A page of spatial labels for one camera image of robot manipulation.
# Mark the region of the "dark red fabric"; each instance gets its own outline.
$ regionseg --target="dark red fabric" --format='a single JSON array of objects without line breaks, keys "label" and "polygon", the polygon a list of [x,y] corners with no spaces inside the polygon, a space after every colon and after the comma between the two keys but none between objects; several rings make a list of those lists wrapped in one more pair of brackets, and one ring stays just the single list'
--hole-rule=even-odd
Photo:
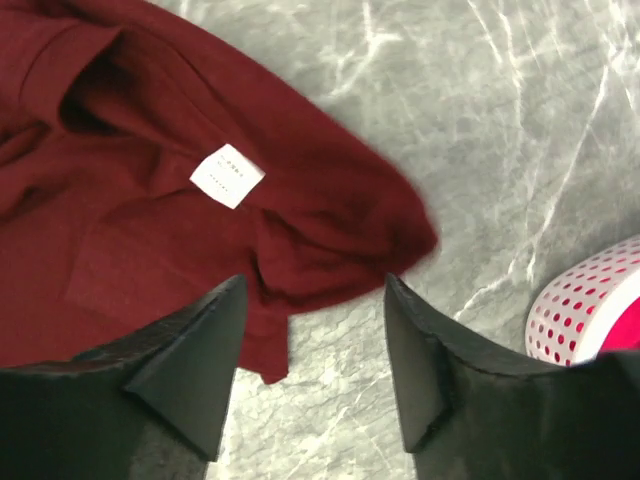
[{"label": "dark red fabric", "polygon": [[[235,210],[189,181],[229,143]],[[0,0],[0,364],[130,333],[244,273],[240,366],[287,374],[287,316],[436,244],[380,156],[263,67],[139,0]]]}]

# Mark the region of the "white marble vein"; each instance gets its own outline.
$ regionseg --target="white marble vein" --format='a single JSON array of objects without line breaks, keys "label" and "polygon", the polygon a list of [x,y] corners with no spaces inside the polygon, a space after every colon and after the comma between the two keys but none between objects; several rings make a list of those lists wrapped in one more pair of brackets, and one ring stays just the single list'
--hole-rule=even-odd
[{"label": "white marble vein", "polygon": [[[535,295],[640,230],[632,0],[154,0],[223,38],[388,156],[442,248],[407,275],[522,349]],[[237,376],[209,479],[404,480],[380,292],[292,323],[292,371]]]}]

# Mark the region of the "gray marble table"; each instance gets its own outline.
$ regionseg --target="gray marble table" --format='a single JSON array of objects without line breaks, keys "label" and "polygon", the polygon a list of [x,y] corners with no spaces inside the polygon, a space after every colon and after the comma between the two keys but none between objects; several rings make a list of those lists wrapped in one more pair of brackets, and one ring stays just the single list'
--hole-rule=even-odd
[{"label": "gray marble table", "polygon": [[[499,343],[522,349],[540,289],[640,231],[633,0],[156,2],[398,165],[442,231],[441,251],[408,283]],[[293,319],[282,383],[239,372],[209,479],[415,478],[381,300]]]}]

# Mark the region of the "cloth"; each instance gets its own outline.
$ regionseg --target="cloth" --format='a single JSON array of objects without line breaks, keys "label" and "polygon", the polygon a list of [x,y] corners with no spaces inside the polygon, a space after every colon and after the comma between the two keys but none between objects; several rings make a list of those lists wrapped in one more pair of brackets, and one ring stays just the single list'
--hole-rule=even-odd
[{"label": "cloth", "polygon": [[[234,210],[189,181],[230,144]],[[265,68],[140,0],[0,0],[1,365],[65,360],[245,274],[240,366],[436,245],[411,185]]]}]

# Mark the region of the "garment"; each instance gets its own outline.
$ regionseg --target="garment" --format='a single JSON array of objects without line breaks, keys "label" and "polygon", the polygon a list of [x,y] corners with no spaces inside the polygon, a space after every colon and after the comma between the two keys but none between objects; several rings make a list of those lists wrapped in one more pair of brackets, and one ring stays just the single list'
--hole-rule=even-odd
[{"label": "garment", "polygon": [[[139,0],[0,0],[0,364],[108,342],[244,274],[240,366],[287,374],[288,315],[436,246],[378,154],[218,38]],[[235,209],[189,177],[230,144]]]}]

